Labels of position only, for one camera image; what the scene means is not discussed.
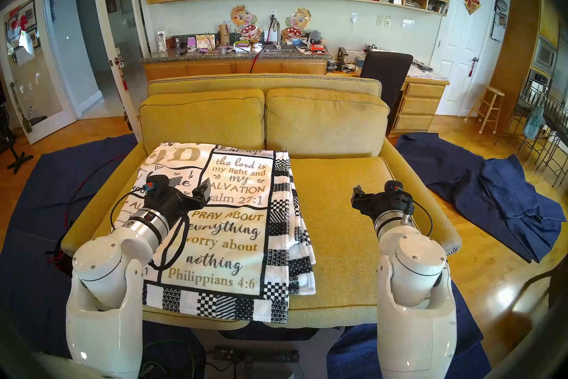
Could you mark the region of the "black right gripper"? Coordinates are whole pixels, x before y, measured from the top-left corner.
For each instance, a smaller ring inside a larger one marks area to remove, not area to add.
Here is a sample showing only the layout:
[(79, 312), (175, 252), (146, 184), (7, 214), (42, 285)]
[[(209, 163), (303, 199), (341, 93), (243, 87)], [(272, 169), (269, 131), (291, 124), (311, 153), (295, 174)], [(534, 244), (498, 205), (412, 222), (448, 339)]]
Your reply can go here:
[(402, 213), (402, 195), (398, 192), (367, 194), (361, 186), (356, 186), (353, 188), (352, 207), (375, 222), (387, 212)]

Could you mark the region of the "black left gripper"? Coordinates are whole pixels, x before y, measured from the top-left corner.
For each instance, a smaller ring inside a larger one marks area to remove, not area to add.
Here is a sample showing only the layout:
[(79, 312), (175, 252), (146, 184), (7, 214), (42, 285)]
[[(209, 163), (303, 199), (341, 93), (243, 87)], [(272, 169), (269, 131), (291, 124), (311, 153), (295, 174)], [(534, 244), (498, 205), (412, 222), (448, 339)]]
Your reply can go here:
[(197, 186), (197, 195), (191, 197), (167, 186), (153, 190), (153, 210), (165, 218), (167, 224), (175, 224), (188, 212), (201, 210), (210, 201), (211, 181), (206, 178)]

